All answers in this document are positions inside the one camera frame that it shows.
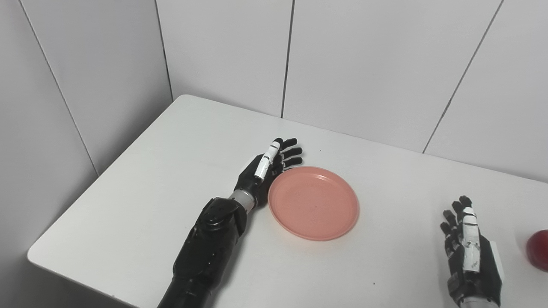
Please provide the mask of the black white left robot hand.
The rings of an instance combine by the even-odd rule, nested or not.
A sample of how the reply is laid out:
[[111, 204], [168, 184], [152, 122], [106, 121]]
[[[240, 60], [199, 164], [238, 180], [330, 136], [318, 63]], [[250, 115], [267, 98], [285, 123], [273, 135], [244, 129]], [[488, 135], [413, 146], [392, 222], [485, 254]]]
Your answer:
[[277, 177], [303, 164], [303, 149], [297, 138], [276, 138], [263, 154], [259, 154], [239, 174], [235, 191], [243, 191], [252, 198], [252, 209], [268, 202], [268, 192]]

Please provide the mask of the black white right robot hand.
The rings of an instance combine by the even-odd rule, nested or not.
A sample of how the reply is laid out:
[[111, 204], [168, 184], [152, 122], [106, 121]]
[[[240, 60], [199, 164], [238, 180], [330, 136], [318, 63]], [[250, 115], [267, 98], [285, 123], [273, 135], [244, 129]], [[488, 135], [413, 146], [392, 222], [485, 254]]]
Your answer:
[[504, 280], [500, 256], [496, 243], [482, 234], [471, 199], [460, 196], [443, 215], [450, 297], [459, 308], [499, 308]]

